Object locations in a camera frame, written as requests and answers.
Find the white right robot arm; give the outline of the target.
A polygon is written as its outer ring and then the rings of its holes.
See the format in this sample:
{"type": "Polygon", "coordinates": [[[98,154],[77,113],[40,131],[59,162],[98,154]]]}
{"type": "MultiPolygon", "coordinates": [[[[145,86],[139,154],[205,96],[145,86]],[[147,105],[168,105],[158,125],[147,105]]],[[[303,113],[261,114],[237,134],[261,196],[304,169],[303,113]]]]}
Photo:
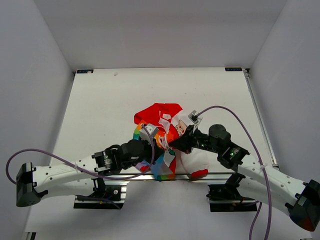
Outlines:
{"type": "Polygon", "coordinates": [[[208,134],[190,125],[169,146],[190,154],[193,149],[216,153],[218,162],[234,173],[221,187],[207,196],[249,198],[285,213],[300,228],[313,232],[320,222],[320,184],[290,177],[271,166],[264,166],[246,149],[231,140],[231,134],[220,124],[212,125],[208,134]]]}

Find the colourful cartoon children's jacket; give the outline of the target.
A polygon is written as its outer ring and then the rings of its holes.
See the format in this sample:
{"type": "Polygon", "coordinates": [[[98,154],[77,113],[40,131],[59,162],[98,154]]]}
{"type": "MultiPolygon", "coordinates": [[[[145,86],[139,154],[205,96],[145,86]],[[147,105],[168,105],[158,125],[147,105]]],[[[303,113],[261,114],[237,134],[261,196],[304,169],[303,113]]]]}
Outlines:
{"type": "Polygon", "coordinates": [[[155,141],[164,151],[151,166],[153,175],[170,175],[183,172],[192,177],[200,177],[209,173],[209,158],[199,149],[186,154],[169,147],[169,143],[182,136],[193,122],[183,108],[177,103],[154,103],[134,115],[136,128],[133,139],[140,140],[139,130],[142,124],[152,124],[158,128],[155,141]]]}

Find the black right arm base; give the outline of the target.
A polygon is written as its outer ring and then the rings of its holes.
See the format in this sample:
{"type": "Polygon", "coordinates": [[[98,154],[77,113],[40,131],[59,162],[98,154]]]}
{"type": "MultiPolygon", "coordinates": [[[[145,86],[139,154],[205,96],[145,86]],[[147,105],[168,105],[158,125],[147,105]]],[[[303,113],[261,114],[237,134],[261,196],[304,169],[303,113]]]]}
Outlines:
{"type": "Polygon", "coordinates": [[[239,173],[233,173],[224,184],[210,184],[206,197],[210,201],[240,201],[252,200],[248,197],[240,195],[238,188],[240,182],[246,177],[239,173]]]}

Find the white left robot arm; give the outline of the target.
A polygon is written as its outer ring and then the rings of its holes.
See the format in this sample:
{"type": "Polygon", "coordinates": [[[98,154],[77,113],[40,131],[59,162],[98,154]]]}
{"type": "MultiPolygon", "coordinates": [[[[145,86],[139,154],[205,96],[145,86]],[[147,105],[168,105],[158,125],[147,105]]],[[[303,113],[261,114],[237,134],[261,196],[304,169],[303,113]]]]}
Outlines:
{"type": "Polygon", "coordinates": [[[23,208],[41,200],[74,195],[80,201],[103,201],[108,204],[121,200],[120,187],[107,185],[122,171],[145,163],[153,166],[164,154],[156,143],[132,139],[112,145],[103,151],[59,165],[34,166],[31,162],[20,167],[16,176],[16,206],[23,208]]]}

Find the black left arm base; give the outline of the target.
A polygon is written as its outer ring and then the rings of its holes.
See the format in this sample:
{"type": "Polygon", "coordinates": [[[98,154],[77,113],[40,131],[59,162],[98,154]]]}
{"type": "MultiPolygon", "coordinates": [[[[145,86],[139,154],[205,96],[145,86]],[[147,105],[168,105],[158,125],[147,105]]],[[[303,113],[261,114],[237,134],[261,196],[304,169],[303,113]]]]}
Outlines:
{"type": "Polygon", "coordinates": [[[102,203],[119,202],[121,200],[122,185],[106,184],[101,178],[93,179],[93,192],[88,195],[76,195],[79,201],[99,201],[102,203]]]}

